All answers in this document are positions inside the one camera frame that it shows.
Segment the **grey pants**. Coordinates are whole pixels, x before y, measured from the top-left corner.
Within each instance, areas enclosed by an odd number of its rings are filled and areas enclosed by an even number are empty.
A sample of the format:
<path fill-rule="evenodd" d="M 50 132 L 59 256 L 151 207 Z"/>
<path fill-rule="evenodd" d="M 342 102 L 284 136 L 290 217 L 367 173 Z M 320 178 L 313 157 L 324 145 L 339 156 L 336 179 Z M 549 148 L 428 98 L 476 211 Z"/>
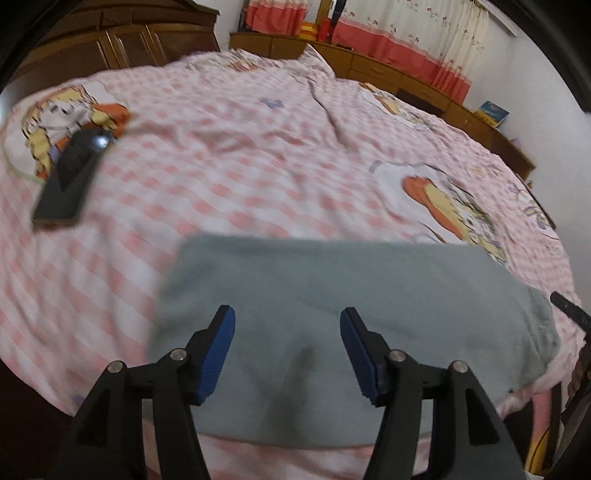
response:
<path fill-rule="evenodd" d="M 199 235 L 163 277 L 149 359 L 222 305 L 235 309 L 235 337 L 198 430 L 284 448 L 377 437 L 380 412 L 339 334 L 348 307 L 421 363 L 466 362 L 494 404 L 538 380 L 561 346 L 547 297 L 479 247 Z"/>

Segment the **black smartphone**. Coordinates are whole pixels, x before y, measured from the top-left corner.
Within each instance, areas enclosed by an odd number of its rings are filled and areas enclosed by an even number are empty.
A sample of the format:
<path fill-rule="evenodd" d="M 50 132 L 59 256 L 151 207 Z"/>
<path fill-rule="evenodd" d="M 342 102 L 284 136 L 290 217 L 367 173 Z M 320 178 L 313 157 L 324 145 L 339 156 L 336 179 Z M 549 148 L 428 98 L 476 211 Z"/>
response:
<path fill-rule="evenodd" d="M 38 197 L 31 217 L 35 227 L 78 222 L 98 165 L 114 141 L 112 131 L 99 127 L 73 134 Z"/>

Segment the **pink checkered cartoon bedspread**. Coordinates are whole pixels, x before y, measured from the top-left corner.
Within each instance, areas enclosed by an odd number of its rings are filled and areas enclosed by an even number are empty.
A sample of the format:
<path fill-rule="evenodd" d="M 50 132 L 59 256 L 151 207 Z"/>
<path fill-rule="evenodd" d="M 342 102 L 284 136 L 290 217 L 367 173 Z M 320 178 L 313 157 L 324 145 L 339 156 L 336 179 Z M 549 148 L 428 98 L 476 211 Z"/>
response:
<path fill-rule="evenodd" d="M 74 133 L 114 133 L 78 222 L 31 217 Z M 113 360 L 150 360 L 163 277 L 199 235 L 483 249 L 521 283 L 575 297 L 568 256 L 495 154 L 315 49 L 245 51 L 103 71 L 25 97 L 1 127 L 1 358 L 74 414 Z M 561 346 L 501 415 L 575 368 L 582 331 L 552 308 Z M 354 479 L 370 445 L 297 449 L 201 433 L 216 479 Z"/>

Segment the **long wooden cabinet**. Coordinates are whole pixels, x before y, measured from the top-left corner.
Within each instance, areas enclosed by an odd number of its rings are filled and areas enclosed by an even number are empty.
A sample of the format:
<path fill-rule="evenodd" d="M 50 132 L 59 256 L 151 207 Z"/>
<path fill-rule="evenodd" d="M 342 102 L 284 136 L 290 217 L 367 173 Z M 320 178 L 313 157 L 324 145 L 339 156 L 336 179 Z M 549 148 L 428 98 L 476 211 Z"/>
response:
<path fill-rule="evenodd" d="M 377 60 L 351 49 L 276 35 L 235 32 L 229 39 L 229 47 L 232 49 L 242 49 L 279 60 L 296 59 L 308 45 L 314 47 L 325 58 L 336 77 L 369 82 L 445 120 L 501 157 L 522 180 L 527 180 L 535 170 L 534 163 L 499 130 L 435 88 Z"/>

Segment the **right floral red-hem curtain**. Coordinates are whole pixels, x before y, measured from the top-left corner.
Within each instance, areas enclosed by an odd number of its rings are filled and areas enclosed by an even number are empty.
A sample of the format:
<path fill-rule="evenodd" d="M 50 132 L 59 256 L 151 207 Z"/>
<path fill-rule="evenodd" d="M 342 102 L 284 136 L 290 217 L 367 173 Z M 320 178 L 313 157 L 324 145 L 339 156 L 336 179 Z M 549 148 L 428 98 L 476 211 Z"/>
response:
<path fill-rule="evenodd" d="M 348 1 L 332 43 L 399 69 L 463 103 L 486 48 L 489 12 L 475 1 Z"/>

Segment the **floral red-hem curtain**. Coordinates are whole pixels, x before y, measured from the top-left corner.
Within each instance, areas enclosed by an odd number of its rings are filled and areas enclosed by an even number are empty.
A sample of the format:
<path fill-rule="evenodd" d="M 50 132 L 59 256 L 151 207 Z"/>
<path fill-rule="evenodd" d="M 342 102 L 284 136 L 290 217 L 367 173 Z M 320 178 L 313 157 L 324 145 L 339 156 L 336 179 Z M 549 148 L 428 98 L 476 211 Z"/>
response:
<path fill-rule="evenodd" d="M 475 1 L 348 1 L 332 43 L 399 69 L 463 103 L 486 48 L 489 12 Z"/>
<path fill-rule="evenodd" d="M 245 26 L 254 32 L 294 37 L 300 34 L 310 2 L 253 0 L 245 9 Z"/>

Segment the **dark wooden headboard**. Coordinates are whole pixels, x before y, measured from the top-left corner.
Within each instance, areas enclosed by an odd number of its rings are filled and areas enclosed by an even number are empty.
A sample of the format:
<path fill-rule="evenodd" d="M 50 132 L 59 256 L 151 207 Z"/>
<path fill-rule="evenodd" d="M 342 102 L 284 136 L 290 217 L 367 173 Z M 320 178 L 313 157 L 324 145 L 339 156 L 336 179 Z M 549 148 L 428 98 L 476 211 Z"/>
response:
<path fill-rule="evenodd" d="M 15 102 L 103 70 L 162 66 L 217 51 L 218 16 L 194 1 L 80 1 L 28 49 L 1 98 Z"/>

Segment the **red and yellow containers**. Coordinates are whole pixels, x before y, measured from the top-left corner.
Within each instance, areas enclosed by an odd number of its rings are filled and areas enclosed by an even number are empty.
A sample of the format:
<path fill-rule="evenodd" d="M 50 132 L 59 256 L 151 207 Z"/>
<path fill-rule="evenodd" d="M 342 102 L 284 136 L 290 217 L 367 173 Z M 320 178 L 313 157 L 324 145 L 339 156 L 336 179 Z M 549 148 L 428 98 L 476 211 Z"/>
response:
<path fill-rule="evenodd" d="M 320 24 L 304 22 L 301 24 L 301 30 L 297 38 L 308 41 L 328 42 L 329 30 L 331 30 L 331 20 L 329 18 L 325 18 Z"/>

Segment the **left floral red-hem curtain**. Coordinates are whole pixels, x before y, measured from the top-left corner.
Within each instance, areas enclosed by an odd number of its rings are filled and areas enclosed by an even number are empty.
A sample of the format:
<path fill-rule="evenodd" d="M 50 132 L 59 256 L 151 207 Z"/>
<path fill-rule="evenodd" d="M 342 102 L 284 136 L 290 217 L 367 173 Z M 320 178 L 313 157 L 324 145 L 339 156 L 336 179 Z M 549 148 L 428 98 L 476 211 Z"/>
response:
<path fill-rule="evenodd" d="M 300 34 L 310 2 L 253 0 L 245 9 L 245 26 L 254 32 L 294 37 Z"/>

